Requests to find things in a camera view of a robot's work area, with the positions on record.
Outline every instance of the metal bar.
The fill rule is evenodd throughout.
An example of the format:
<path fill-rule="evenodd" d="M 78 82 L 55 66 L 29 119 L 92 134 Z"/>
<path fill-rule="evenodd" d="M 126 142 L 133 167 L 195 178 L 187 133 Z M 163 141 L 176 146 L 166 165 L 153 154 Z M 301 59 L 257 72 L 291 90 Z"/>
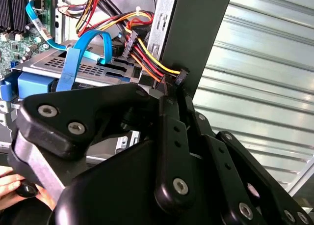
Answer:
<path fill-rule="evenodd" d="M 152 24 L 147 49 L 156 59 L 160 58 L 161 51 L 169 29 L 171 14 L 176 0 L 157 0 L 155 19 Z"/>
<path fill-rule="evenodd" d="M 314 173 L 314 157 L 306 164 L 298 176 L 289 184 L 286 191 L 294 196 Z"/>
<path fill-rule="evenodd" d="M 186 91 L 194 95 L 229 0 L 178 0 L 162 55 L 166 66 L 190 70 Z"/>

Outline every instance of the bolt head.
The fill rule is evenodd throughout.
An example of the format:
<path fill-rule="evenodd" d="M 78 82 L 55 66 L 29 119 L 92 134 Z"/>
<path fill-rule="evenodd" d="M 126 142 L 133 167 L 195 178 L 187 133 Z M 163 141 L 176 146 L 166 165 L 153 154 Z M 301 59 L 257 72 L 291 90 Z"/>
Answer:
<path fill-rule="evenodd" d="M 230 134 L 226 133 L 226 138 L 228 138 L 229 140 L 232 140 L 232 137 Z"/>
<path fill-rule="evenodd" d="M 284 213 L 286 214 L 286 216 L 288 217 L 288 219 L 291 221 L 291 222 L 295 222 L 295 218 L 294 216 L 289 212 L 287 211 L 286 209 L 284 210 Z"/>
<path fill-rule="evenodd" d="M 42 105 L 38 107 L 38 112 L 41 116 L 47 118 L 55 117 L 58 114 L 58 110 L 55 107 L 49 105 Z"/>
<path fill-rule="evenodd" d="M 188 193 L 188 186 L 181 178 L 176 178 L 173 180 L 173 186 L 177 193 L 180 195 L 186 195 Z"/>
<path fill-rule="evenodd" d="M 198 117 L 199 117 L 201 120 L 203 120 L 203 121 L 206 119 L 205 116 L 202 115 L 202 114 L 198 114 Z"/>
<path fill-rule="evenodd" d="M 246 203 L 241 202 L 239 204 L 239 210 L 240 210 L 241 214 L 244 217 L 246 217 L 248 220 L 253 219 L 253 212 L 252 212 L 251 208 Z"/>
<path fill-rule="evenodd" d="M 304 214 L 298 212 L 298 216 L 302 220 L 302 222 L 304 222 L 305 224 L 309 224 L 309 220 L 307 219 L 307 217 L 304 216 Z"/>
<path fill-rule="evenodd" d="M 68 125 L 70 133 L 75 135 L 81 135 L 85 132 L 85 127 L 83 124 L 78 122 L 72 122 Z"/>

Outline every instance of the human hand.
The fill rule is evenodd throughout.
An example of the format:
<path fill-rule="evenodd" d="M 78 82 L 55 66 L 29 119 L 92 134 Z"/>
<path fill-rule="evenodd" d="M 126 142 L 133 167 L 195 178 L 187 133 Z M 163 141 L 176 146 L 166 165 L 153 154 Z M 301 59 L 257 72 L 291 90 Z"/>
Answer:
<path fill-rule="evenodd" d="M 39 199 L 41 202 L 45 203 L 51 210 L 54 210 L 55 201 L 48 194 L 47 190 L 38 185 L 36 185 L 36 187 L 38 189 L 38 194 L 36 198 Z"/>
<path fill-rule="evenodd" d="M 21 185 L 20 180 L 23 180 L 24 177 L 18 174 L 5 176 L 12 171 L 13 168 L 0 166 L 0 210 L 26 199 L 15 193 L 15 190 Z"/>

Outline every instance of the black mechanical linkage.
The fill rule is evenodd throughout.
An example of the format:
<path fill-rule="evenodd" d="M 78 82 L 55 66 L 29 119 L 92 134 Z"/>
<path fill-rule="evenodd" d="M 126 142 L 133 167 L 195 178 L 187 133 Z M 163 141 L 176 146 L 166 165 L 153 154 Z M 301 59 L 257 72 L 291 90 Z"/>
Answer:
<path fill-rule="evenodd" d="M 9 163 L 57 201 L 50 224 L 314 224 L 171 78 L 157 89 L 159 99 L 123 84 L 22 102 Z M 138 144 L 87 169 L 90 145 L 130 130 Z"/>

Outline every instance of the orange wire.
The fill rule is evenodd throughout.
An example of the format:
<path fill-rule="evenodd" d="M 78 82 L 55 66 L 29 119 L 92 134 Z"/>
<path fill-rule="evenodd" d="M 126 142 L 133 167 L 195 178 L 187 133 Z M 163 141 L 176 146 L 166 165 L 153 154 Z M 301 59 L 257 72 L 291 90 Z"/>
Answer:
<path fill-rule="evenodd" d="M 150 76 L 152 76 L 157 82 L 160 83 L 160 79 L 157 78 L 151 71 L 149 71 L 149 70 L 145 67 L 145 65 L 144 65 L 142 62 L 140 62 L 138 58 L 136 58 L 135 55 L 131 54 L 131 57 L 133 57 L 133 59 L 135 59 L 136 62 L 139 63 L 140 66 L 141 66 Z"/>

